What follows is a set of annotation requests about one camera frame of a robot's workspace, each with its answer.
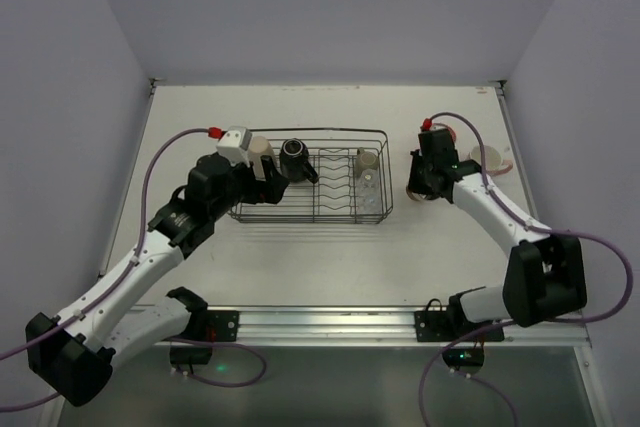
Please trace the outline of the cream cup brown band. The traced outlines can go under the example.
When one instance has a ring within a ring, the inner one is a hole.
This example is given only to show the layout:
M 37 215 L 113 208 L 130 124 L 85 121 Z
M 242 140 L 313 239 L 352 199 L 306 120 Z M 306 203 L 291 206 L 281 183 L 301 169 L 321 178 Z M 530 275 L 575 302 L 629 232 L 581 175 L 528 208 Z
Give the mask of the cream cup brown band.
M 406 187 L 406 194 L 410 200 L 415 202 L 425 202 L 430 200 L 430 197 L 428 195 L 415 193 L 411 191 L 409 187 Z

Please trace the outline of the black mug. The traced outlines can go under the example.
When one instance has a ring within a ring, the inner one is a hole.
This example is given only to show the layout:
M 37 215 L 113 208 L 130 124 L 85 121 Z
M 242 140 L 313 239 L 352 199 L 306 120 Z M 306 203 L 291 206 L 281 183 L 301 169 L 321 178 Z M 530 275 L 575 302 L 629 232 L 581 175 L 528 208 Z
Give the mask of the black mug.
M 310 162 L 308 148 L 300 139 L 290 138 L 282 144 L 279 161 L 282 175 L 290 182 L 316 184 L 319 181 L 319 175 Z

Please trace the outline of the salmon pink plastic cup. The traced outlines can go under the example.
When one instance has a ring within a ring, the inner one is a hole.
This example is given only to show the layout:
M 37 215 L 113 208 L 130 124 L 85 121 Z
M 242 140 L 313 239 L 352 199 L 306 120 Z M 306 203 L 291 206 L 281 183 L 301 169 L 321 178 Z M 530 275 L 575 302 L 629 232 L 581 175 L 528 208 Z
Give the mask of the salmon pink plastic cup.
M 431 131 L 436 131 L 436 130 L 442 130 L 442 129 L 446 129 L 450 133 L 452 141 L 455 144 L 457 142 L 457 134 L 456 134 L 455 130 L 450 125 L 447 125 L 445 123 L 436 122 L 436 123 L 432 124 L 430 130 Z

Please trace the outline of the beige tall cup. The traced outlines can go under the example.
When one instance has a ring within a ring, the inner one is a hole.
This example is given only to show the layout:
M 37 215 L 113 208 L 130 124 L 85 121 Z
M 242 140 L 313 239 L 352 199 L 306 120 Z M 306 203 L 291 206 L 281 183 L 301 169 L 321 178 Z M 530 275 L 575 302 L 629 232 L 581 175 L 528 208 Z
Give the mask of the beige tall cup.
M 253 135 L 248 150 L 249 160 L 252 163 L 253 172 L 257 180 L 264 180 L 265 173 L 262 164 L 262 158 L 268 156 L 272 160 L 275 159 L 275 153 L 270 141 L 259 135 Z

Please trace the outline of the pink faceted mug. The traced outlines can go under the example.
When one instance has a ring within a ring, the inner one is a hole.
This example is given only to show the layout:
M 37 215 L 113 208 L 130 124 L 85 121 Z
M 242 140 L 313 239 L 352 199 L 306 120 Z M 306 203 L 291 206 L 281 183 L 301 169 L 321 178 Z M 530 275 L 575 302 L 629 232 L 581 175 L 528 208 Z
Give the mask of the pink faceted mug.
M 504 158 L 496 148 L 486 145 L 484 147 L 484 152 L 485 167 L 490 176 L 495 177 L 504 175 L 513 169 L 513 161 L 511 159 Z M 480 147 L 475 146 L 467 155 L 467 159 L 474 160 L 480 164 L 482 160 Z

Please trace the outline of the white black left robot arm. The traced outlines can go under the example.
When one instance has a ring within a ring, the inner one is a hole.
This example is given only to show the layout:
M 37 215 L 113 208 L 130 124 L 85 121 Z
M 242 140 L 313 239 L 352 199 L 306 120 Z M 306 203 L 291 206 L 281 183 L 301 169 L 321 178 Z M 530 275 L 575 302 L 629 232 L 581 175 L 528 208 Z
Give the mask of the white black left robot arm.
M 184 287 L 169 291 L 134 318 L 126 315 L 157 281 L 214 233 L 239 203 L 277 204 L 289 185 L 274 160 L 260 159 L 264 176 L 218 153 L 200 158 L 169 202 L 159 209 L 133 251 L 56 316 L 37 314 L 26 326 L 30 369 L 75 407 L 93 400 L 114 370 L 153 344 L 172 337 L 210 339 L 207 303 Z

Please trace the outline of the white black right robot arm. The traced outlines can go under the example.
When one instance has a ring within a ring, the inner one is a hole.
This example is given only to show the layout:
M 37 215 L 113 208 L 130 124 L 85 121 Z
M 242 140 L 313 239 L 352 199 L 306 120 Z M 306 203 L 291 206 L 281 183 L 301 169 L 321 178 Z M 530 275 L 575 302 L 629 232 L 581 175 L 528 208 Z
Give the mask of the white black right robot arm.
M 473 218 L 505 253 L 504 282 L 452 295 L 442 313 L 425 323 L 455 337 L 494 321 L 521 327 L 586 306 L 587 288 L 581 243 L 575 236 L 551 234 L 511 201 L 501 208 L 499 192 L 474 160 L 461 161 L 451 132 L 423 129 L 411 152 L 408 191 L 429 200 L 445 199 Z

